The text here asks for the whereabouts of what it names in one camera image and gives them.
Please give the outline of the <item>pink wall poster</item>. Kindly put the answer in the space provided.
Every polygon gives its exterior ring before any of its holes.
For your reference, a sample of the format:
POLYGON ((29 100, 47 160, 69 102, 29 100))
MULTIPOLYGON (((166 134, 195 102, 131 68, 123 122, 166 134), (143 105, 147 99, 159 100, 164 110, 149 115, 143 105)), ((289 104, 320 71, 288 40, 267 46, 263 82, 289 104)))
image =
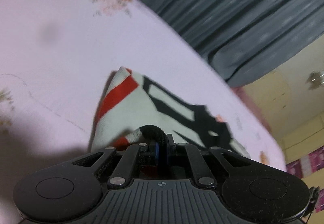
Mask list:
POLYGON ((315 212, 323 211, 323 145, 310 152, 285 150, 287 172, 304 180, 309 187, 319 187, 315 212))

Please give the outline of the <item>blue-grey centre curtain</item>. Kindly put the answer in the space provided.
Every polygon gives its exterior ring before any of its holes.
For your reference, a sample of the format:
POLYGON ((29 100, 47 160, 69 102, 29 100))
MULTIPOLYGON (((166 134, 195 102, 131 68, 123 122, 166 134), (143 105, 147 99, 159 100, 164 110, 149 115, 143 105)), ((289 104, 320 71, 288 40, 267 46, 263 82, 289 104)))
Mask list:
POLYGON ((140 0, 231 87, 268 74, 323 35, 323 0, 140 0))

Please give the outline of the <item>crystal wall lamp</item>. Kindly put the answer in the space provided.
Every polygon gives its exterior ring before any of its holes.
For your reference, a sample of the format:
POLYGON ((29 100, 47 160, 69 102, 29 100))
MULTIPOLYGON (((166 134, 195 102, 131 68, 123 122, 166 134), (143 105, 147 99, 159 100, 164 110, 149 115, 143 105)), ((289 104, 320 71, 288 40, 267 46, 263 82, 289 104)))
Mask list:
POLYGON ((315 90, 324 85, 324 72, 313 71, 309 74, 306 84, 309 84, 309 90, 315 90))

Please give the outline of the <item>striped knit children's sweater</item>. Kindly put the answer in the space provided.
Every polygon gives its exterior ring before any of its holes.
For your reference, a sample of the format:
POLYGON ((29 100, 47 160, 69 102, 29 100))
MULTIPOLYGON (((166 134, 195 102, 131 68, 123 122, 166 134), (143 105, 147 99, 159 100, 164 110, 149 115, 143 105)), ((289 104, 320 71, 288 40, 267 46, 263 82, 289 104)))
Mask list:
POLYGON ((217 146, 250 156, 206 105, 189 104, 147 76, 120 67, 99 104, 90 150, 144 142, 141 128, 145 125, 159 127, 176 143, 194 144, 200 150, 217 146))

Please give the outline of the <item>pink floral bed sheet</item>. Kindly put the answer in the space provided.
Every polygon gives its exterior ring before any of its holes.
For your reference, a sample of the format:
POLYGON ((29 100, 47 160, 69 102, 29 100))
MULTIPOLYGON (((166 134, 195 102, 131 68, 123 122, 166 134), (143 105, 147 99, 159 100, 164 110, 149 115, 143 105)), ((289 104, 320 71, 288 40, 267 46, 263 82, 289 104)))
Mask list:
POLYGON ((1 0, 1 223, 15 184, 88 151, 110 77, 150 77, 229 123, 253 160, 284 170, 276 141, 228 85, 138 0, 1 0))

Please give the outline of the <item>cream round headboard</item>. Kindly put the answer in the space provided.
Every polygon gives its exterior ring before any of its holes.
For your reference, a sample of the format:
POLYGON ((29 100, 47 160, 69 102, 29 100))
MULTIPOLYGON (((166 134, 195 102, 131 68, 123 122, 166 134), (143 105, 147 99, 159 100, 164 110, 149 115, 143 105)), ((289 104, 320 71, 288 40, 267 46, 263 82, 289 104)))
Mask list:
POLYGON ((323 112, 323 85, 312 90, 308 75, 287 78, 273 71, 243 87, 279 140, 323 112))

